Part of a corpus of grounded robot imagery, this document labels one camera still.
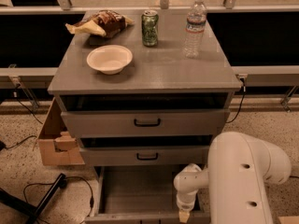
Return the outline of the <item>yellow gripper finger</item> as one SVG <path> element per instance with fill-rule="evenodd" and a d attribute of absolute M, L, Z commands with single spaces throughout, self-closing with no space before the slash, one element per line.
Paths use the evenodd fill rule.
<path fill-rule="evenodd" d="M 187 212 L 187 211 L 180 210 L 178 212 L 178 217 L 179 217 L 179 222 L 181 224 L 187 224 L 188 220 L 189 220 L 189 217 L 190 217 L 190 213 Z"/>

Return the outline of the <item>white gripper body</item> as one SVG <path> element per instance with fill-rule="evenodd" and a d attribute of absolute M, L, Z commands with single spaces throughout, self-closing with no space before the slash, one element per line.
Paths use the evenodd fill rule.
<path fill-rule="evenodd" d="M 175 176 L 173 184 L 177 191 L 178 209 L 190 212 L 194 208 L 198 190 L 208 187 L 208 170 L 190 163 Z"/>

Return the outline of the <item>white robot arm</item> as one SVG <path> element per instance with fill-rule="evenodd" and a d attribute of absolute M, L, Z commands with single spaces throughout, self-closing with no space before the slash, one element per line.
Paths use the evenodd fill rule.
<path fill-rule="evenodd" d="M 191 163 L 174 178 L 179 222 L 188 222 L 198 190 L 207 188 L 210 224 L 273 224 L 264 185 L 283 184 L 291 172 L 280 147 L 244 133 L 221 133 L 209 147 L 206 169 Z"/>

